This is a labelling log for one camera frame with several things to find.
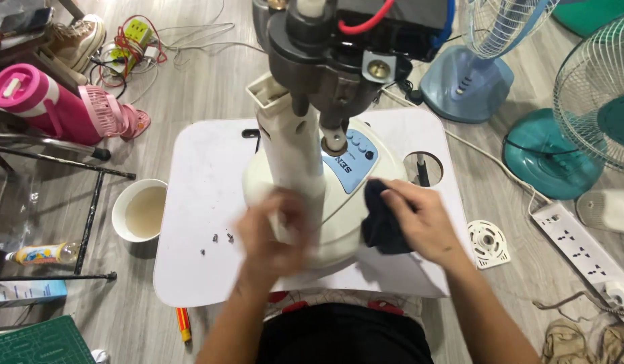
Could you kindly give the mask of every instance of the wire fan grille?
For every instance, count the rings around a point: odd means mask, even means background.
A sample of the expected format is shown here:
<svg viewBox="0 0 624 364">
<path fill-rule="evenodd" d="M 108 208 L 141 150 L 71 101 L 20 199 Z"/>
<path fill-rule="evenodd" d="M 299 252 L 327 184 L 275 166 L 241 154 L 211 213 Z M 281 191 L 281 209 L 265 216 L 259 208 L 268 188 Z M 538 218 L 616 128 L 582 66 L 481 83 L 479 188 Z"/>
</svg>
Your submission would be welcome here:
<svg viewBox="0 0 624 364">
<path fill-rule="evenodd" d="M 624 16 L 596 30 L 568 55 L 554 94 L 562 133 L 590 157 L 624 172 L 624 145 L 598 123 L 601 107 L 624 96 Z"/>
<path fill-rule="evenodd" d="M 480 58 L 501 54 L 525 26 L 539 0 L 462 0 L 460 29 L 465 44 Z M 530 29 L 532 34 L 550 16 L 559 0 L 549 0 Z"/>
</svg>

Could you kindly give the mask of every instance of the white power strip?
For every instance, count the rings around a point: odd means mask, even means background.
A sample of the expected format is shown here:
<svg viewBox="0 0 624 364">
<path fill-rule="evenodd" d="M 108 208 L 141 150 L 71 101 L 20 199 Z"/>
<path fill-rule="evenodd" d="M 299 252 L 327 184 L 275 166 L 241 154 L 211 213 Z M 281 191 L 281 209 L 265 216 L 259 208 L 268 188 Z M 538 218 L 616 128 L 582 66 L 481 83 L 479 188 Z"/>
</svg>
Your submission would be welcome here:
<svg viewBox="0 0 624 364">
<path fill-rule="evenodd" d="M 583 279 L 610 297 L 607 302 L 624 307 L 624 270 L 564 205 L 551 203 L 533 217 Z"/>
</svg>

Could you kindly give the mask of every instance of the green cutting mat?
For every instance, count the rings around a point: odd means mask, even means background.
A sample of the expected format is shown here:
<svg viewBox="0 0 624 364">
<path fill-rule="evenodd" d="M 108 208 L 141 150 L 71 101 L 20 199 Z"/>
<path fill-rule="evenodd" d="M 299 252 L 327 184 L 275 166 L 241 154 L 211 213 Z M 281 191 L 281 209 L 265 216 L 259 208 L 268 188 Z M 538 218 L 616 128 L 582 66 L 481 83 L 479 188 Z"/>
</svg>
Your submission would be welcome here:
<svg viewBox="0 0 624 364">
<path fill-rule="evenodd" d="M 0 335 L 0 364 L 95 364 L 74 320 L 65 315 Z"/>
</svg>

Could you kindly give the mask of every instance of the blue fan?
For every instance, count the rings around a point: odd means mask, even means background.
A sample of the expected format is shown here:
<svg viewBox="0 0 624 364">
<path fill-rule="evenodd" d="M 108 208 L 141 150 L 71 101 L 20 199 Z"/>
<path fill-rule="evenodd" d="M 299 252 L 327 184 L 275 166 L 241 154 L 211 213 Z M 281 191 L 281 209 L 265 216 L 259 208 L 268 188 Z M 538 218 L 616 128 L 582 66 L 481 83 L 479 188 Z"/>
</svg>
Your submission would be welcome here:
<svg viewBox="0 0 624 364">
<path fill-rule="evenodd" d="M 624 172 L 624 16 L 568 54 L 553 94 L 553 109 L 518 120 L 503 158 L 539 192 L 570 200 L 595 184 L 604 165 Z"/>
<path fill-rule="evenodd" d="M 507 98 L 514 74 L 501 56 L 550 15 L 559 0 L 462 0 L 467 46 L 445 49 L 420 82 L 424 101 L 446 119 L 479 124 Z"/>
</svg>

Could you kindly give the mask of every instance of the bowl of water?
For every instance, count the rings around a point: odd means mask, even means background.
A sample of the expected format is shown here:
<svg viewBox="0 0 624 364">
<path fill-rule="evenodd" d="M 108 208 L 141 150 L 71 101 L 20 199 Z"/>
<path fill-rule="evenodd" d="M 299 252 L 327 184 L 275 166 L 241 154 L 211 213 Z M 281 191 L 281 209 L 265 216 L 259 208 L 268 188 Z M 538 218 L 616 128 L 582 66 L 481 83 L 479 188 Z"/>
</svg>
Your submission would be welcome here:
<svg viewBox="0 0 624 364">
<path fill-rule="evenodd" d="M 142 179 L 123 190 L 112 209 L 112 225 L 117 234 L 133 243 L 159 236 L 167 187 L 166 182 L 158 179 Z"/>
</svg>

